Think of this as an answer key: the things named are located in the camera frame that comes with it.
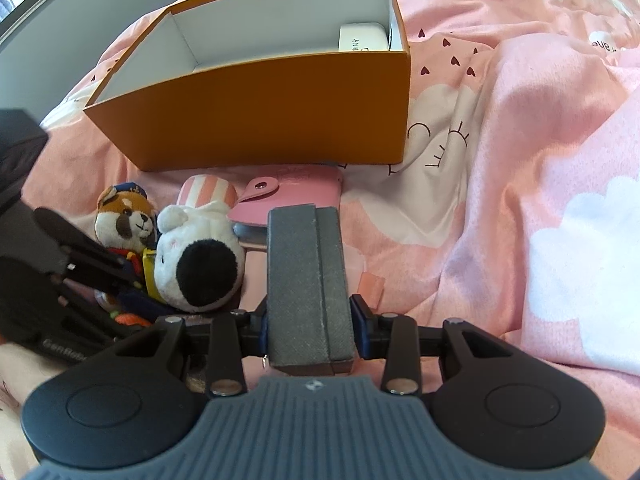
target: gray wall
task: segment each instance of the gray wall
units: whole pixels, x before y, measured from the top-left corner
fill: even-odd
[[[0,44],[0,108],[41,121],[125,28],[175,0],[48,0]]]

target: pink blanket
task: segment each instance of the pink blanket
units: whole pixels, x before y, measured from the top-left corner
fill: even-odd
[[[399,3],[412,52],[404,162],[345,168],[344,241],[385,278],[381,311],[433,326],[463,317],[593,388],[607,409],[593,461],[626,479],[640,466],[640,0]],[[30,205],[90,232],[106,186],[135,180],[162,207],[196,173],[140,173],[81,112],[155,15],[44,121],[50,143],[24,189]],[[254,176],[207,171],[239,188]],[[55,373],[44,365],[0,347],[7,478],[33,465],[13,403]],[[424,379],[439,384],[433,360]]]

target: pink wallet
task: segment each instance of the pink wallet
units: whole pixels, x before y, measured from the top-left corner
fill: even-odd
[[[247,226],[267,225],[275,207],[314,204],[340,207],[342,172],[332,166],[267,166],[254,178],[228,213],[232,222]]]

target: pink bedding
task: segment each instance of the pink bedding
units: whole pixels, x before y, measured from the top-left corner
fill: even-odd
[[[593,461],[626,479],[640,466],[640,0],[399,3],[412,52],[404,162],[345,168],[344,241],[385,278],[380,311],[424,325],[463,317],[593,388],[607,409]],[[134,180],[162,207],[196,173],[140,173],[81,112],[155,15],[44,121],[50,143],[24,188],[30,205],[90,232],[107,185]],[[254,176],[206,171],[239,189]],[[252,381],[261,371],[250,367]],[[376,378],[382,365],[356,371]],[[34,463],[16,406],[53,373],[0,347],[7,478]],[[433,360],[424,378],[438,386]]]

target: brown cardboard box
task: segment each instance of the brown cardboard box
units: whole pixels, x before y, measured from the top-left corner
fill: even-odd
[[[341,25],[371,22],[388,50],[338,51]],[[396,0],[183,0],[84,111],[143,171],[396,164],[409,79]]]

